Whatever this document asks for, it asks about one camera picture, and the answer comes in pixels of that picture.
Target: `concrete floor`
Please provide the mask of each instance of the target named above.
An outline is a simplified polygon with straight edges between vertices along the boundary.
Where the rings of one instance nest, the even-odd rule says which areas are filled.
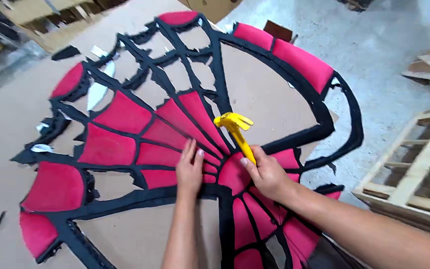
[[[396,139],[405,123],[430,108],[430,87],[400,76],[406,66],[430,47],[430,0],[375,0],[362,13],[334,0],[243,0],[222,21],[240,21],[263,29],[266,20],[299,34],[295,45],[337,70],[353,90],[363,115],[361,148],[337,160],[337,173],[324,167],[303,175],[316,187],[333,182],[352,190]],[[327,156],[350,132],[344,95],[331,91],[325,103],[340,119],[336,132],[310,158]],[[341,200],[363,206],[350,192]]]

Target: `wooden frame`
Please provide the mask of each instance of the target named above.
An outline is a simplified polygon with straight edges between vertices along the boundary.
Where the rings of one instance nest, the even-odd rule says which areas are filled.
[[[353,194],[375,208],[376,212],[397,214],[406,219],[422,219],[423,225],[430,225],[430,198],[415,196],[416,190],[430,172],[430,139],[407,139],[416,125],[430,123],[430,110],[412,119],[401,132],[390,149],[382,156],[353,190]],[[411,163],[388,161],[399,147],[423,146]],[[373,183],[372,180],[382,167],[391,170],[404,169],[406,173],[396,187]]]

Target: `cardboard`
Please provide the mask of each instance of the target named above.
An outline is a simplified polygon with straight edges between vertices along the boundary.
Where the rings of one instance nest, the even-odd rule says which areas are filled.
[[[84,59],[84,56],[93,57],[90,53],[93,45],[109,51],[115,44],[117,32],[138,33],[144,30],[144,24],[152,21],[154,16],[178,10],[186,8],[175,0],[129,1],[87,28],[71,42],[82,55],[60,62],[46,58],[0,89],[0,213],[3,210],[7,211],[0,226],[1,269],[84,268],[64,244],[54,257],[44,264],[36,265],[24,245],[18,223],[19,202],[30,189],[36,172],[34,167],[19,165],[10,162],[9,159],[19,153],[24,144],[38,137],[35,126],[39,125],[44,117],[51,116],[47,98],[52,89],[73,65]],[[202,37],[199,33],[190,31],[185,38],[188,42],[192,40],[196,43]],[[164,42],[160,39],[154,41],[152,46],[164,49]],[[301,95],[289,88],[288,83],[266,65],[244,52],[227,46],[223,46],[223,57],[226,82],[234,111],[255,121],[253,129],[245,133],[250,143],[266,143],[316,124]],[[124,77],[133,75],[136,71],[133,63],[134,61],[130,60],[116,61],[116,78],[123,80]],[[210,80],[207,72],[202,73],[204,75],[199,75],[201,81]],[[183,87],[182,76],[174,75],[170,79],[174,84]],[[148,103],[156,105],[163,102],[163,96],[155,94],[159,88],[151,80],[148,79],[135,94],[141,94],[141,90],[142,94],[145,94],[144,100]],[[79,101],[76,107],[83,110],[86,105]],[[80,124],[71,123],[68,131],[51,144],[54,150],[72,154],[72,147],[77,143],[72,139],[81,130]],[[302,150],[304,157],[313,149],[313,145],[310,147]],[[104,200],[120,197],[136,188],[135,186],[129,188],[130,179],[123,173],[94,173],[94,175],[96,187],[102,194],[101,199]],[[115,266],[152,269],[160,267],[172,211],[173,205],[165,205],[125,211],[77,223]],[[219,268],[221,250],[218,237],[218,203],[200,201],[197,219],[196,232],[201,268]]]
[[[236,8],[242,0],[179,0],[189,9],[203,13],[207,19],[217,23]]]

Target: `right hand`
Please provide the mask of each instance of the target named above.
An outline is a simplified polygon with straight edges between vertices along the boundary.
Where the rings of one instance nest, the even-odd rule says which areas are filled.
[[[261,194],[281,203],[287,187],[297,183],[288,177],[275,157],[266,155],[259,145],[251,145],[250,148],[258,167],[247,158],[242,158],[240,163],[247,169]]]

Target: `red padded section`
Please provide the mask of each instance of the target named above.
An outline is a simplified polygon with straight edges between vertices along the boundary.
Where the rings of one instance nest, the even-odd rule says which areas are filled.
[[[300,168],[292,148],[274,153],[271,156],[275,157],[283,168]]]
[[[19,213],[22,239],[34,258],[38,258],[56,240],[58,233],[46,216]]]
[[[278,221],[278,224],[283,223],[283,220],[285,220],[286,214],[288,213],[283,207],[276,205],[273,200],[263,196],[263,194],[261,194],[256,187],[251,187],[250,192],[253,193],[268,208],[268,210],[270,210],[275,219]]]
[[[275,40],[273,55],[298,70],[321,93],[333,74],[333,68],[312,54],[283,40]]]
[[[138,165],[166,165],[175,167],[180,160],[181,153],[169,148],[155,145],[140,143]]]
[[[326,194],[326,197],[329,197],[335,200],[338,200],[340,196],[341,196],[341,192]]]
[[[232,195],[236,195],[250,183],[251,177],[247,170],[240,164],[243,158],[241,152],[230,156],[224,163],[218,178],[218,184],[227,186],[232,189]]]
[[[293,268],[301,269],[302,266],[297,261],[306,262],[318,243],[319,235],[308,229],[296,218],[291,218],[285,223],[283,232],[293,258]]]
[[[195,18],[198,15],[196,11],[178,11],[178,12],[167,12],[159,16],[159,18],[170,25],[185,24]]]
[[[243,194],[243,199],[248,206],[248,210],[255,219],[257,224],[258,233],[260,234],[261,240],[267,238],[276,229],[276,225],[271,223],[271,218],[268,214],[260,207],[260,205],[251,197],[249,193]]]
[[[69,70],[64,77],[59,81],[56,88],[53,90],[51,94],[51,99],[55,97],[59,97],[69,93],[74,87],[79,83],[82,77],[82,72],[84,68],[82,67],[82,63],[76,64],[71,70]]]
[[[250,248],[236,255],[235,269],[263,269],[261,255],[258,250]]]
[[[131,165],[135,158],[136,144],[130,137],[118,135],[93,124],[88,124],[84,152],[78,162],[97,165]]]
[[[155,119],[142,138],[164,143],[180,150],[183,149],[185,142],[187,142],[187,138],[159,119]]]
[[[203,180],[203,183],[215,183],[216,177],[212,175],[204,174],[202,180]]]
[[[188,110],[193,118],[198,122],[200,127],[213,139],[213,141],[225,152],[230,154],[222,137],[218,133],[217,127],[213,124],[212,119],[208,116],[198,92],[194,91],[189,94],[179,96],[183,106]]]
[[[233,220],[235,221],[235,249],[254,243],[257,239],[242,200],[233,201]]]
[[[177,185],[175,171],[170,170],[141,170],[149,189]]]
[[[94,122],[117,131],[138,134],[151,118],[152,114],[147,109],[117,91],[109,107],[97,116]]]
[[[187,135],[195,138],[197,142],[205,145],[209,150],[218,155],[219,158],[223,158],[222,154],[208,142],[205,136],[198,130],[197,127],[185,116],[185,114],[176,105],[173,99],[167,101],[162,107],[158,108],[157,113],[160,117],[170,122],[173,126],[179,128]]]
[[[76,168],[42,161],[33,186],[21,206],[26,211],[74,210],[81,206],[83,196],[84,182]]]
[[[273,42],[273,36],[271,34],[240,22],[238,23],[233,36],[246,40],[266,50],[271,49],[271,44]]]

